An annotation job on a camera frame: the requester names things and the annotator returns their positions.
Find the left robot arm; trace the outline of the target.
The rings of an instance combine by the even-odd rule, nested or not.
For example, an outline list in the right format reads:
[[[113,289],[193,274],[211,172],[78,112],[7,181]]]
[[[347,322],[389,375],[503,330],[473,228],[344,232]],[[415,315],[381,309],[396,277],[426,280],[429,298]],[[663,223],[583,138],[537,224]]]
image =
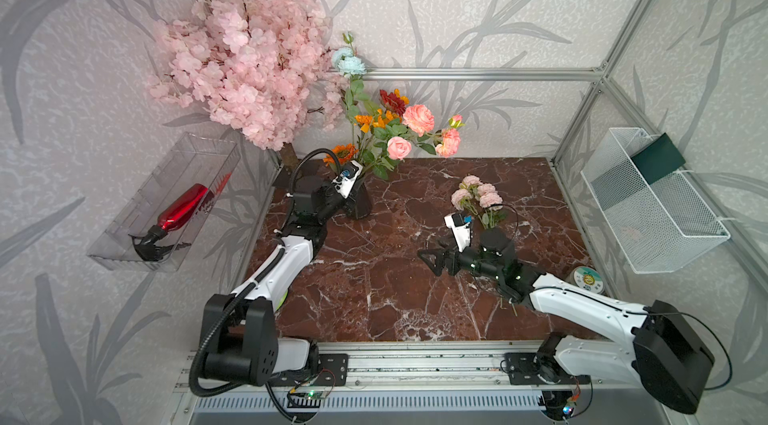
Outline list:
[[[300,179],[290,192],[292,208],[273,252],[231,293],[208,300],[189,372],[194,395],[212,397],[243,385],[285,385],[319,373],[317,347],[305,339],[280,338],[275,313],[321,249],[327,222],[354,205],[359,174],[353,168],[344,166],[330,182]]]

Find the pink rose stem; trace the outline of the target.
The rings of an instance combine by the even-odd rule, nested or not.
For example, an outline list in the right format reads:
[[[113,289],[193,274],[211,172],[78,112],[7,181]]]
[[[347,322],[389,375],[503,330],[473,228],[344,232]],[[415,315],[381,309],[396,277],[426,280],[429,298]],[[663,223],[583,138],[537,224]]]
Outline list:
[[[404,160],[412,151],[412,143],[402,137],[392,137],[387,142],[388,158],[393,161]]]

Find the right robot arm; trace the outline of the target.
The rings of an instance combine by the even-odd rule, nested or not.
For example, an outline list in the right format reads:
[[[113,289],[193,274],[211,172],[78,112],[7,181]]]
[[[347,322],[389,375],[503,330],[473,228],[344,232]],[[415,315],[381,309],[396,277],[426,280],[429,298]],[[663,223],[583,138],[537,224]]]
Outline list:
[[[715,357],[691,326],[693,316],[657,300],[629,303],[581,289],[518,259],[515,244],[499,229],[481,233],[471,245],[469,224],[449,225],[453,239],[439,241],[418,257],[436,276],[467,271],[492,279],[512,305],[568,320],[599,335],[582,340],[552,334],[536,359],[540,377],[607,378],[640,385],[666,408],[685,415],[698,411]]]

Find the pink carnation stem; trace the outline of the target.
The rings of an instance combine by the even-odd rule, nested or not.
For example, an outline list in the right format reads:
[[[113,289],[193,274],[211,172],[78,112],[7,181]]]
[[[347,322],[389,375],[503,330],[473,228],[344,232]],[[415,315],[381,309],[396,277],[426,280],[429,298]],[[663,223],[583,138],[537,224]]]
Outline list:
[[[505,215],[503,199],[492,184],[477,176],[466,176],[450,197],[454,208],[466,212],[480,222],[484,229],[495,228]]]
[[[507,206],[493,185],[475,184],[469,190],[469,210],[483,228],[477,247],[467,250],[472,257],[470,269],[477,276],[492,279],[498,294],[515,304],[520,298],[513,287],[519,268],[517,252],[514,240],[500,227],[507,216]]]

